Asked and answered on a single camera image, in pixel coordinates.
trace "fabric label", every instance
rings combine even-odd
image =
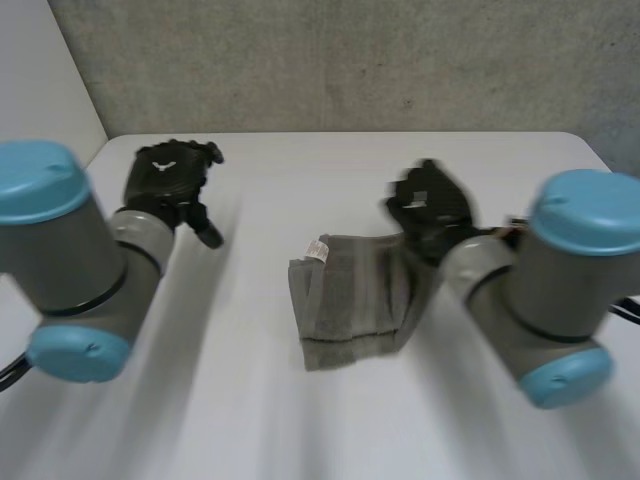
[[[327,263],[327,257],[329,256],[329,247],[322,243],[320,240],[313,240],[311,243],[309,243],[304,256],[317,258],[322,263]]]

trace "gray cloth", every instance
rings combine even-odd
[[[403,248],[402,235],[323,235],[326,264],[292,260],[289,289],[307,370],[399,351],[425,310],[436,269]]]

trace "light blue joint cap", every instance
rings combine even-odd
[[[604,348],[592,348],[559,358],[529,372],[519,385],[538,408],[572,405],[596,392],[613,373]]]
[[[570,170],[552,177],[530,225],[547,244],[576,255],[640,250],[640,180],[622,173]]]
[[[124,368],[131,347],[96,328],[52,325],[36,329],[27,348],[34,367],[69,382],[108,382]]]
[[[42,140],[0,144],[0,225],[52,220],[80,207],[90,194],[67,147]]]

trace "white tabletop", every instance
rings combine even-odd
[[[287,265],[323,233],[395,231],[388,182],[433,157],[473,192],[482,223],[521,214],[550,175],[605,168],[564,133],[174,135],[216,141],[203,199],[225,234],[207,251],[183,227],[125,372],[72,385],[30,372],[0,394],[0,479],[637,479],[640,330],[600,338],[615,379],[581,405],[531,407],[449,298],[395,356],[308,373]],[[112,140],[90,165],[105,213],[134,152]],[[37,315],[0,280],[0,360]]]

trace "gray wall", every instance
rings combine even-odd
[[[109,135],[564,130],[640,174],[638,0],[49,0]]]

